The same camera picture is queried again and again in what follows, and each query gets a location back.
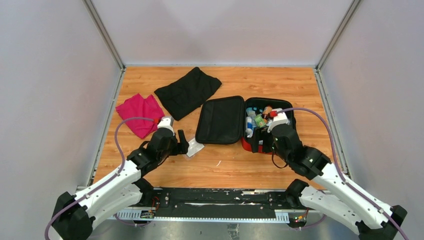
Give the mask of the clear bag white gauze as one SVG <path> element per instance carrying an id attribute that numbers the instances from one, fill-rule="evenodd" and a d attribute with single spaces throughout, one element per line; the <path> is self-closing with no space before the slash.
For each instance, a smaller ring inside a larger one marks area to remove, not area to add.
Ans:
<path id="1" fill-rule="evenodd" d="M 205 147 L 205 145 L 197 142 L 196 138 L 194 137 L 188 142 L 188 150 L 187 150 L 186 156 L 188 158 L 191 158 L 195 154 L 200 152 L 204 147 Z"/>

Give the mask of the brown bottle orange cap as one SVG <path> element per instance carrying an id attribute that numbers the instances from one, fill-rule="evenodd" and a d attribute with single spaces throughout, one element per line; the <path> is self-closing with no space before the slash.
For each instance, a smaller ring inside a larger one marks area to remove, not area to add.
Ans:
<path id="1" fill-rule="evenodd" d="M 273 108 L 271 106 L 266 106 L 261 113 L 261 117 L 267 120 L 270 117 L 270 113 L 272 110 Z"/>

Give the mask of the small white blue bottle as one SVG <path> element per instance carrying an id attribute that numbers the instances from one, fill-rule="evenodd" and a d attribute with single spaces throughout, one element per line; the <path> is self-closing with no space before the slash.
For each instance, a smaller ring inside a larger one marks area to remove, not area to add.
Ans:
<path id="1" fill-rule="evenodd" d="M 247 138 L 251 138 L 254 133 L 253 120 L 250 116 L 245 118 L 245 134 Z"/>

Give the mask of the red black medicine kit case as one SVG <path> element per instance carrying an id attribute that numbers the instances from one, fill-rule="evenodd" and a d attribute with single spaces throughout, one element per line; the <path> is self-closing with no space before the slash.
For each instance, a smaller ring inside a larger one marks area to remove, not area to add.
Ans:
<path id="1" fill-rule="evenodd" d="M 252 153 L 271 154 L 272 137 L 267 130 L 246 133 L 247 110 L 259 114 L 266 107 L 287 109 L 293 105 L 283 99 L 264 97 L 229 96 L 206 101 L 200 112 L 195 140 L 201 144 L 230 145 L 241 140 L 244 150 Z"/>

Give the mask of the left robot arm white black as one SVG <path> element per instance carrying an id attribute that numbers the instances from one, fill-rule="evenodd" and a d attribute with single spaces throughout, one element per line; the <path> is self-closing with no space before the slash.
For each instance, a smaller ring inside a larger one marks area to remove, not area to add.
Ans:
<path id="1" fill-rule="evenodd" d="M 174 133 L 170 127 L 159 127 L 109 175 L 75 194 L 61 194 L 45 233 L 54 228 L 64 240 L 86 240 L 103 221 L 126 207 L 157 208 L 159 199 L 145 175 L 169 156 L 186 154 L 188 148 L 182 129 Z"/>

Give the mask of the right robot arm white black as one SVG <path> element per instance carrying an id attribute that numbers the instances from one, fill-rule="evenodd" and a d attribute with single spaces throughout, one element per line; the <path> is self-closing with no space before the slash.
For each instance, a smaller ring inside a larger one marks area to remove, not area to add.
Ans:
<path id="1" fill-rule="evenodd" d="M 393 240 L 400 233 L 399 227 L 408 213 L 403 207 L 380 201 L 338 172 L 327 155 L 304 145 L 291 125 L 283 123 L 257 131 L 264 135 L 263 146 L 272 156 L 278 156 L 296 174 L 332 193 L 328 196 L 295 179 L 285 191 L 290 208 L 317 210 L 349 228 L 361 240 Z"/>

